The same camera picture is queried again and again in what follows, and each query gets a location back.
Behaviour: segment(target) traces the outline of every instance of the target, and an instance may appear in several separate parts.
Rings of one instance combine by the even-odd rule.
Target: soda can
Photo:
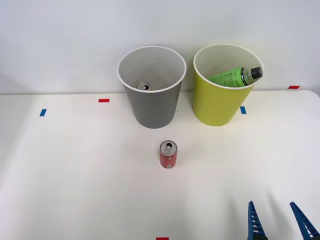
[[[144,91],[150,91],[151,85],[147,82],[141,82],[136,86],[136,89],[144,90]]]
[[[165,169],[176,165],[178,147],[174,141],[166,140],[160,145],[160,164]]]

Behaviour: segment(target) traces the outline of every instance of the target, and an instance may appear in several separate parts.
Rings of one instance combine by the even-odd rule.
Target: bin rim
[[[241,87],[230,87],[230,86],[222,86],[222,85],[219,85],[219,84],[216,84],[212,81],[209,81],[208,79],[206,79],[204,76],[201,75],[201,73],[198,71],[198,68],[196,66],[196,59],[197,59],[197,56],[199,55],[199,53],[201,53],[203,50],[207,49],[207,48],[210,48],[210,47],[214,47],[214,46],[222,46],[222,45],[228,45],[228,46],[233,46],[233,47],[237,47],[237,48],[240,48],[240,49],[243,49],[249,53],[251,53],[253,56],[256,57],[256,59],[259,61],[260,65],[261,65],[261,68],[262,68],[262,72],[264,72],[264,64],[263,62],[261,61],[261,59],[251,50],[249,50],[248,48],[245,48],[243,46],[239,46],[239,45],[236,45],[236,44],[232,44],[232,43],[214,43],[214,44],[211,44],[211,45],[207,45],[207,46],[204,46],[203,48],[201,48],[194,56],[193,58],[193,67],[194,67],[194,70],[196,71],[196,73],[203,79],[205,80],[207,83],[215,86],[215,87],[218,87],[218,88],[221,88],[221,89],[228,89],[228,90],[242,90],[242,89],[248,89],[248,88],[251,88],[253,86],[255,86],[258,82],[260,82],[260,79],[262,78],[259,78],[256,82],[248,85],[248,86],[241,86]]]
[[[183,62],[183,66],[184,66],[184,71],[183,71],[183,74],[181,76],[181,78],[176,82],[174,83],[173,85],[169,86],[169,87],[166,87],[166,88],[163,88],[163,89],[159,89],[159,90],[150,90],[150,91],[145,91],[145,90],[140,90],[140,89],[137,89],[137,88],[134,88],[132,86],[130,86],[129,84],[125,83],[125,81],[122,80],[122,78],[120,77],[120,73],[119,73],[119,67],[121,65],[121,62],[123,61],[123,59],[125,59],[129,54],[135,52],[135,51],[138,51],[140,49],[146,49],[146,48],[160,48],[160,49],[166,49],[166,50],[169,50],[175,54],[177,54],[182,62]],[[175,86],[179,85],[182,80],[185,78],[186,76],[186,73],[187,73],[187,64],[186,64],[186,61],[185,59],[180,55],[180,53],[178,53],[177,51],[169,48],[169,47],[166,47],[166,46],[159,46],[159,45],[148,45],[148,46],[141,46],[141,47],[137,47],[131,51],[129,51],[127,54],[125,54],[119,61],[117,67],[116,67],[116,72],[117,72],[117,75],[118,75],[118,78],[120,79],[121,83],[123,85],[125,85],[127,88],[133,90],[133,91],[136,91],[136,92],[140,92],[140,93],[145,93],[145,94],[154,94],[154,93],[161,93],[161,92],[164,92],[164,91],[167,91],[167,90],[170,90],[170,89],[173,89]]]

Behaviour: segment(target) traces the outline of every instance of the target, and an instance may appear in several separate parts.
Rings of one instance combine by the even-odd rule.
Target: black bottle cap
[[[263,75],[261,67],[251,68],[251,76],[253,79],[259,79]]]

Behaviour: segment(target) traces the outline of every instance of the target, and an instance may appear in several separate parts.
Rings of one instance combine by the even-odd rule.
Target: plastic bottle
[[[225,87],[239,88],[255,83],[263,76],[261,67],[252,69],[238,67],[208,78],[209,81]]]

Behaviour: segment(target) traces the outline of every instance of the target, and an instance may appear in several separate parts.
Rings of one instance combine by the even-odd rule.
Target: trash bin
[[[210,126],[227,124],[261,78],[243,87],[221,86],[208,78],[239,67],[261,67],[264,70],[262,61],[252,51],[227,43],[213,44],[200,49],[194,56],[193,66],[193,112],[202,123]]]
[[[172,121],[186,71],[183,57],[164,46],[140,47],[120,60],[117,74],[142,126],[158,129]]]

